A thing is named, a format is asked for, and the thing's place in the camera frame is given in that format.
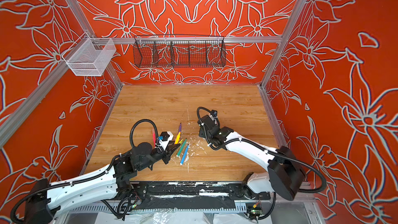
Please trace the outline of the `orange highlighter pen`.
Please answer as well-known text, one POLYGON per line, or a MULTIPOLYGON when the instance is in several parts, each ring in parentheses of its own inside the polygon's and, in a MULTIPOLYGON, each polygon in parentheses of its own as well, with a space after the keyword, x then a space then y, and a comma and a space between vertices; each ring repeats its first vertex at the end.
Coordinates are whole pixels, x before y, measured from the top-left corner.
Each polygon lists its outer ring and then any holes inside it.
POLYGON ((178 132, 174 144, 178 144, 180 141, 181 132, 178 132))

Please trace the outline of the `pink highlighter pen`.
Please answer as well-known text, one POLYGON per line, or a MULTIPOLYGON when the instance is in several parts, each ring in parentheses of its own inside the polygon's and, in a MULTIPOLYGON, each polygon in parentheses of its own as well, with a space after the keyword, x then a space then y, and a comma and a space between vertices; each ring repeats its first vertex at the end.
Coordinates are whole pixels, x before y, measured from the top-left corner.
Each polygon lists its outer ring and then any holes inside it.
POLYGON ((152 129, 152 139, 153 139, 153 145, 155 146, 156 145, 156 134, 155 134, 155 130, 154 129, 152 129))

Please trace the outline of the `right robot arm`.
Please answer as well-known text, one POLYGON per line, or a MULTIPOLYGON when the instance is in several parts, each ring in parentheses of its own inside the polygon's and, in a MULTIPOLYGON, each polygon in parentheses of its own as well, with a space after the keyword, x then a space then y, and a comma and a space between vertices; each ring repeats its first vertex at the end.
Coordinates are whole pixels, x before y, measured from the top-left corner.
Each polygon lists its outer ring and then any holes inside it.
POLYGON ((307 163, 299 161, 286 146, 272 148, 241 136, 228 127, 220 127, 216 117, 206 115, 198 118, 199 136, 205 138, 213 150, 225 149, 235 152, 259 165, 264 173, 253 173, 246 180, 246 187, 253 193, 274 192, 292 201, 297 193, 315 194, 324 191, 327 181, 322 173, 307 163), (303 168, 314 172, 321 180, 315 189, 301 185, 305 179, 303 168))

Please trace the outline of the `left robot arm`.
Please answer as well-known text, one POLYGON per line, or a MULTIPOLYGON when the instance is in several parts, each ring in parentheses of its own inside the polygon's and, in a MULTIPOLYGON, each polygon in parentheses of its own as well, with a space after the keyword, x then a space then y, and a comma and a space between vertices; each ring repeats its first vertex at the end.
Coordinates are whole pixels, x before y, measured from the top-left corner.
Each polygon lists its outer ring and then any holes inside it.
POLYGON ((15 224, 48 224, 79 206, 129 197, 132 191, 130 180, 139 171, 152 169, 160 160, 168 164, 178 148, 178 144, 152 148, 149 143, 140 143, 114 156, 109 165, 97 171, 53 183, 41 179, 11 209, 10 219, 15 224))

